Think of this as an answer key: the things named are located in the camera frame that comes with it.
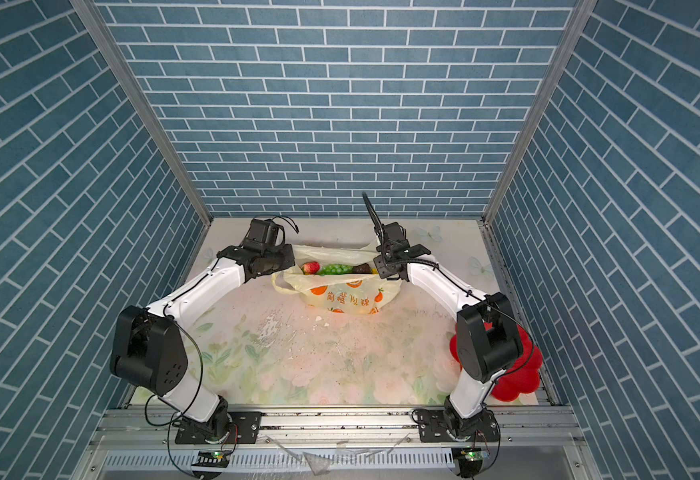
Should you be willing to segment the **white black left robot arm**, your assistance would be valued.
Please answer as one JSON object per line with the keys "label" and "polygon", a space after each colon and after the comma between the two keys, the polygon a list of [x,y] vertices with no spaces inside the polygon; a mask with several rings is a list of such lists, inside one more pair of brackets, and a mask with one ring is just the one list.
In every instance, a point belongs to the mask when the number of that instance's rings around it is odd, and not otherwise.
{"label": "white black left robot arm", "polygon": [[143,387],[179,413],[183,426],[201,442],[229,437],[227,401],[203,386],[201,366],[192,373],[184,341],[189,328],[225,295],[261,276],[295,265],[288,243],[245,240],[217,254],[202,273],[146,307],[128,306],[118,315],[110,358],[111,373]]}

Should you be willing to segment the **red flower shaped plate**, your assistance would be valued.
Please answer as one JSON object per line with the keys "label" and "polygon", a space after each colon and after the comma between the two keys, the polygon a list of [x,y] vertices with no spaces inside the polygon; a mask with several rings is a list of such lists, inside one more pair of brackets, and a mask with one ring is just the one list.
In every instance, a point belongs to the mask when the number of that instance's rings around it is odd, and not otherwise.
{"label": "red flower shaped plate", "polygon": [[524,352],[511,366],[508,375],[497,381],[490,394],[493,399],[506,403],[515,402],[521,395],[532,394],[540,386],[538,374],[543,365],[542,353],[533,345],[526,330],[516,324],[512,329],[519,331]]}

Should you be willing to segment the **yellowish printed plastic bag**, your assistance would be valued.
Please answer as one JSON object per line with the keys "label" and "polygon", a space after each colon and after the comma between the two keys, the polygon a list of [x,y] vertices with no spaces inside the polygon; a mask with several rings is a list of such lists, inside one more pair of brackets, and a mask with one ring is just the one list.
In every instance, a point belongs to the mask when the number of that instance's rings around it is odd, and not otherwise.
{"label": "yellowish printed plastic bag", "polygon": [[[274,289],[284,295],[297,295],[307,305],[352,315],[378,313],[400,293],[400,280],[382,279],[375,266],[377,250],[373,245],[362,248],[328,248],[307,245],[293,247],[296,265],[272,275]],[[301,266],[317,261],[320,265],[369,263],[373,274],[304,275]]]}

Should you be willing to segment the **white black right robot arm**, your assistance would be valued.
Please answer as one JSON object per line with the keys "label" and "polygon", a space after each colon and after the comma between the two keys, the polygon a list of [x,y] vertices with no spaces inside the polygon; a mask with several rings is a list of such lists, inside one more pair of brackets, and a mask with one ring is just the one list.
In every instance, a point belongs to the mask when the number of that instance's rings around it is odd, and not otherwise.
{"label": "white black right robot arm", "polygon": [[502,293],[474,290],[443,268],[422,245],[398,242],[377,247],[374,259],[381,278],[397,277],[424,290],[456,321],[457,356],[462,370],[447,397],[444,420],[449,434],[463,440],[490,416],[486,399],[499,379],[524,353],[519,325]]}

